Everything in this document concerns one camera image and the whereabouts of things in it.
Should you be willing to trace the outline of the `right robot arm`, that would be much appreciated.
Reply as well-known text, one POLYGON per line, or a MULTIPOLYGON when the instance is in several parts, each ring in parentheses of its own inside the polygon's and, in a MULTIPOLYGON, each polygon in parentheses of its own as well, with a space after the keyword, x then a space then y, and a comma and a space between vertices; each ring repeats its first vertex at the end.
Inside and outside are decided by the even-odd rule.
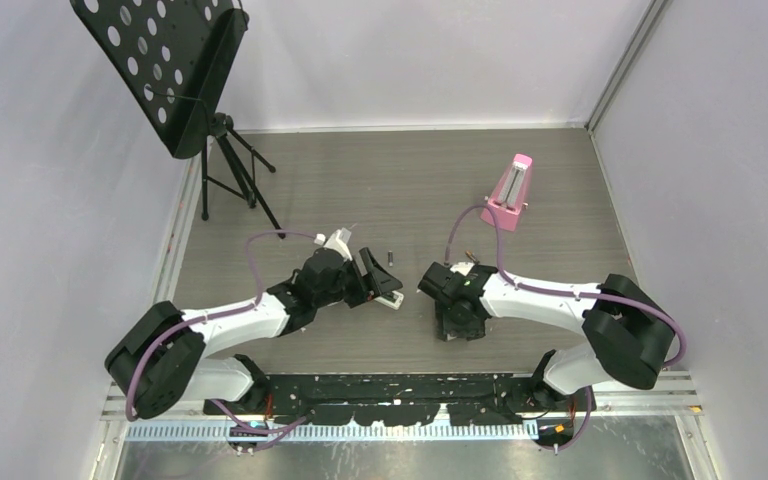
POLYGON ((677 325, 633 280, 610 274, 597 283, 560 283, 508 273, 495 266, 432 263, 418 289, 434 302, 444 341, 477 340, 490 319, 517 319, 558 327, 581 344, 551 350, 533 373, 531 397, 556 410, 570 395, 605 381, 650 390, 661 369, 677 358, 677 325))

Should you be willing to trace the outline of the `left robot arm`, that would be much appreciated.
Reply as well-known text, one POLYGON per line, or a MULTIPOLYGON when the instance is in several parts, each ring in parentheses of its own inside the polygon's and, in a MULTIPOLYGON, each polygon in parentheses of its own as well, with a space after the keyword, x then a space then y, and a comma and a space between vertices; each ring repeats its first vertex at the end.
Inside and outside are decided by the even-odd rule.
POLYGON ((182 311, 165 300, 152 305, 108 353, 103 365, 126 396, 133 419, 151 419, 181 401, 223 400, 258 412, 267 398, 261 373, 247 358, 216 353, 305 328, 319 310, 381 301, 397 310, 402 283, 363 248, 347 259, 319 248, 292 275, 249 301, 182 311))

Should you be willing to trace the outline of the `long white remote control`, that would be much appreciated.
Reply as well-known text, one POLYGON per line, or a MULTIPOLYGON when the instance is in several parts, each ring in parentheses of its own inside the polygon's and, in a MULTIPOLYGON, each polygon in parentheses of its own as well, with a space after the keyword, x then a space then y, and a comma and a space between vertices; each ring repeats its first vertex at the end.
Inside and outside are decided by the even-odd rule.
POLYGON ((398 290, 382 293, 380 296, 376 297, 374 301, 393 310, 399 310, 404 301, 404 294, 398 290))

